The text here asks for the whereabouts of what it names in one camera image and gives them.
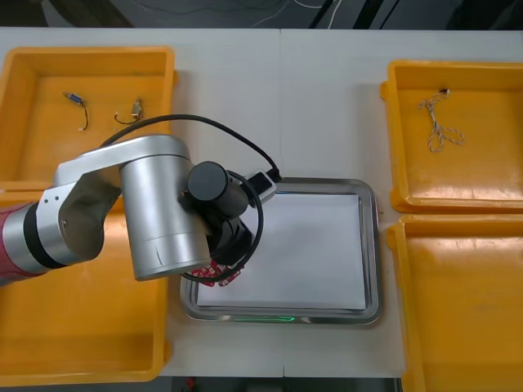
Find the green light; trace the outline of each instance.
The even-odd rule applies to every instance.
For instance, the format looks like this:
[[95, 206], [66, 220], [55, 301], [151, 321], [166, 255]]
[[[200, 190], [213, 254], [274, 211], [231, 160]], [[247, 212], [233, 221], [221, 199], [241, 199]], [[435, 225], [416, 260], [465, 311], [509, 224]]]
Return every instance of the green light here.
[[281, 317], [261, 317], [261, 318], [236, 318], [235, 321], [241, 321], [246, 323], [292, 323], [296, 318], [292, 316], [281, 316]]

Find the floor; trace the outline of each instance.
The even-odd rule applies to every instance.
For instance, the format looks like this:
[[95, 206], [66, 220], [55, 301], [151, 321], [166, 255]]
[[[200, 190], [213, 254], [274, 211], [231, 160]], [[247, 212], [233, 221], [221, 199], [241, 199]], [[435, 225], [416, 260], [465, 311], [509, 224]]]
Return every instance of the floor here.
[[[2, 392], [189, 392], [187, 379], [158, 377], [146, 383], [1, 388]], [[398, 392], [392, 379], [198, 378], [193, 392]]]
[[[383, 1], [371, 29], [379, 29], [395, 1]], [[323, 0], [300, 2], [320, 5]], [[444, 29], [460, 2], [400, 0], [383, 28]], [[305, 29], [318, 11], [301, 7], [293, 0], [112, 0], [112, 3], [138, 28]], [[318, 29], [327, 28], [336, 5], [330, 7]], [[363, 5], [364, 0], [341, 0], [332, 29], [351, 29]], [[49, 0], [43, 0], [42, 6], [51, 27], [70, 27]]]

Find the tray rim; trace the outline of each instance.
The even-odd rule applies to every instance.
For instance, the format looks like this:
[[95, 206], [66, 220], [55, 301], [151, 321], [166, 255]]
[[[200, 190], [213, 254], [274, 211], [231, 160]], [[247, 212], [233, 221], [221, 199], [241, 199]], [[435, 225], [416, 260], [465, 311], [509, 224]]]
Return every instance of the tray rim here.
[[[321, 191], [311, 187], [321, 186]], [[197, 306], [197, 283], [181, 279], [180, 301], [186, 314], [195, 320], [232, 321], [245, 323], [343, 323], [370, 324], [379, 317], [382, 303], [381, 259], [378, 240], [378, 208], [370, 186], [360, 180], [335, 180], [315, 178], [285, 178], [278, 184], [281, 193], [297, 194], [356, 194], [360, 199], [360, 228], [364, 258], [365, 310], [304, 310], [299, 308], [271, 312], [256, 308], [238, 307], [230, 312], [227, 307]]]

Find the yellow bin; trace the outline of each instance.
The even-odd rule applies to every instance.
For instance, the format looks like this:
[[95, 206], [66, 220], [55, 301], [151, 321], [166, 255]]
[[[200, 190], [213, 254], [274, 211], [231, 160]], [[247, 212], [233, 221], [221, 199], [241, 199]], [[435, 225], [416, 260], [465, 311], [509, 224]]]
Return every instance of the yellow bin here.
[[[465, 141], [432, 153], [431, 116], [418, 106], [441, 89], [450, 94], [436, 119]], [[523, 212], [523, 64], [397, 60], [381, 96], [396, 210]]]
[[[138, 96], [146, 118], [171, 113], [174, 78], [168, 47], [8, 53], [0, 79], [0, 205], [38, 200], [59, 163], [124, 127], [116, 111], [132, 120]], [[87, 102], [86, 131], [78, 130], [83, 109], [64, 91]], [[142, 132], [169, 133], [169, 123]], [[151, 380], [169, 356], [166, 308], [165, 278], [134, 280], [117, 205], [96, 260], [0, 289], [0, 386]]]
[[405, 392], [523, 390], [523, 216], [403, 216], [387, 231]]

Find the white paper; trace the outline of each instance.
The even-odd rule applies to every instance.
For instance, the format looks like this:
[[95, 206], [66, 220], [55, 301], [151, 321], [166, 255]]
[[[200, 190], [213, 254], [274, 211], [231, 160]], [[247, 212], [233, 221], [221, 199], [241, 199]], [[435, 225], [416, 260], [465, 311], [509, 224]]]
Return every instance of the white paper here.
[[[225, 287], [200, 284], [198, 305], [365, 309], [357, 196], [276, 194], [264, 213], [242, 274]], [[242, 220], [256, 233], [256, 210]]]

